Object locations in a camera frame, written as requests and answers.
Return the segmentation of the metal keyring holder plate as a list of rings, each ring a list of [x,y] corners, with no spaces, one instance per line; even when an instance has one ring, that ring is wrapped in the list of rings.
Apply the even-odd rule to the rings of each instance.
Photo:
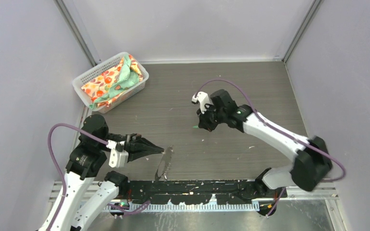
[[[173,146],[167,147],[162,153],[160,163],[155,172],[155,180],[167,180],[167,172],[171,167],[172,156],[174,154]]]

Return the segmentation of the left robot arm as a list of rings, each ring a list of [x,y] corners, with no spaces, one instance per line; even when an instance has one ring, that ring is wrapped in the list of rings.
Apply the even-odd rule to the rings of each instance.
[[[79,144],[73,149],[63,172],[57,163],[52,134],[57,127],[66,127],[80,133]],[[162,154],[158,147],[138,133],[119,135],[109,132],[102,115],[90,115],[83,127],[69,124],[54,125],[48,134],[48,149],[61,176],[62,187],[41,231],[85,231],[99,213],[115,198],[129,198],[131,190],[128,177],[112,170],[106,174],[96,193],[84,204],[81,201],[93,183],[100,168],[108,162],[112,168],[153,154]]]

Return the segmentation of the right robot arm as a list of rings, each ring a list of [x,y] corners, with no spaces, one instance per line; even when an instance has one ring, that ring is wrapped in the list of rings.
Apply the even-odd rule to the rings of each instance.
[[[311,192],[332,169],[322,138],[295,134],[266,119],[249,105],[238,106],[224,89],[211,95],[200,91],[193,95],[191,102],[199,105],[199,128],[213,131],[219,124],[227,124],[259,138],[291,161],[284,167],[267,168],[255,179],[256,192],[261,197],[269,197],[275,189],[288,186]]]

